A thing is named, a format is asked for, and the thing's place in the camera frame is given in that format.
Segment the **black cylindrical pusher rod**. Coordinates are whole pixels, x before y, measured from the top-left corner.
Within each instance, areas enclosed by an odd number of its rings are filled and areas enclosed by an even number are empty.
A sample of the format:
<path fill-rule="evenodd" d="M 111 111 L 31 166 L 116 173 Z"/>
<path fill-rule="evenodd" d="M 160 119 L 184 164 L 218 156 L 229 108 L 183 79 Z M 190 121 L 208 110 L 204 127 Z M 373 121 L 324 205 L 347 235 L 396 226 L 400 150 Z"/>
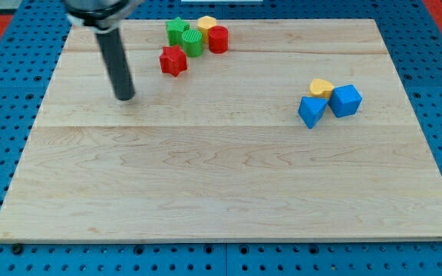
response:
<path fill-rule="evenodd" d="M 114 96 L 121 101 L 131 100 L 135 95 L 135 88 L 120 30 L 115 28 L 95 36 L 114 90 Z"/>

